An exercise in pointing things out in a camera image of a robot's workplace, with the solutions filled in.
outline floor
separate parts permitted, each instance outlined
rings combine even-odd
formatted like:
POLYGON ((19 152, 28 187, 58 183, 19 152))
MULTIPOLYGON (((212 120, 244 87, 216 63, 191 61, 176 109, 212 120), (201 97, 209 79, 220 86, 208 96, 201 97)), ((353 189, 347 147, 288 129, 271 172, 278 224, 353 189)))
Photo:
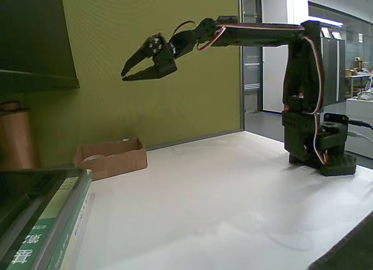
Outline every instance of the floor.
MULTIPOLYGON (((346 113, 346 102, 330 105, 324 108, 327 113, 346 113)), ((245 129, 270 139, 284 142, 284 127, 281 124, 281 114, 270 112, 257 112, 245 114, 245 129)), ((357 164, 373 169, 373 160, 356 155, 357 164)))

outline copper cylinder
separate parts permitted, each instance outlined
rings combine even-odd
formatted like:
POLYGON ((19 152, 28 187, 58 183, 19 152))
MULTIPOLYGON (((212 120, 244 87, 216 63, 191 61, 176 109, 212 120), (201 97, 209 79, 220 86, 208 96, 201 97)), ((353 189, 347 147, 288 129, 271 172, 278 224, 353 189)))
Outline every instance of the copper cylinder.
POLYGON ((35 169, 40 166, 27 110, 19 103, 3 104, 0 114, 0 169, 35 169))

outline metal cabinet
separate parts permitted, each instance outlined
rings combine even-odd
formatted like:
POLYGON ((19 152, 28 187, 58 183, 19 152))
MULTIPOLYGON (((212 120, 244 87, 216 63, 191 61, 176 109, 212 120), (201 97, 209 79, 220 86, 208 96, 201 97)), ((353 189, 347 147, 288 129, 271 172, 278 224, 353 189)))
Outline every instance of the metal cabinet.
POLYGON ((344 67, 345 42, 331 38, 321 38, 322 58, 325 70, 324 106, 345 101, 344 67))

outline olive green wall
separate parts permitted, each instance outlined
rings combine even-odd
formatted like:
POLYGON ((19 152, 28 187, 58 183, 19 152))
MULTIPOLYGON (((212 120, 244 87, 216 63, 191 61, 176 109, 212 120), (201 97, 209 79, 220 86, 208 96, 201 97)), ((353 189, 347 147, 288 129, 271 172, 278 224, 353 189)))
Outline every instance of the olive green wall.
POLYGON ((146 146, 240 128, 238 47, 194 51, 164 79, 124 83, 125 60, 181 22, 238 15, 238 0, 64 0, 79 90, 26 94, 43 166, 80 143, 138 136, 146 146))

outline white table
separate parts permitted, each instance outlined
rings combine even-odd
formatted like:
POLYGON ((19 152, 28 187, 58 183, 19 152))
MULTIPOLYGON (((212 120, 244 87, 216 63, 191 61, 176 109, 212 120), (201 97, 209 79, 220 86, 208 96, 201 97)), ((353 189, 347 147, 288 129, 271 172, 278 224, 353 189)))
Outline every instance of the white table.
POLYGON ((356 75, 356 76, 346 76, 346 79, 351 79, 351 98, 354 97, 354 79, 356 78, 370 78, 372 75, 356 75))
POLYGON ((239 132, 95 181, 75 269, 306 269, 373 210, 373 171, 322 177, 239 132))
MULTIPOLYGON (((347 99, 346 115, 352 120, 361 120, 373 125, 373 101, 347 99)), ((349 125, 349 131, 358 132, 373 139, 373 131, 369 128, 349 125)), ((373 144, 365 139, 349 137, 346 150, 373 159, 373 144)))

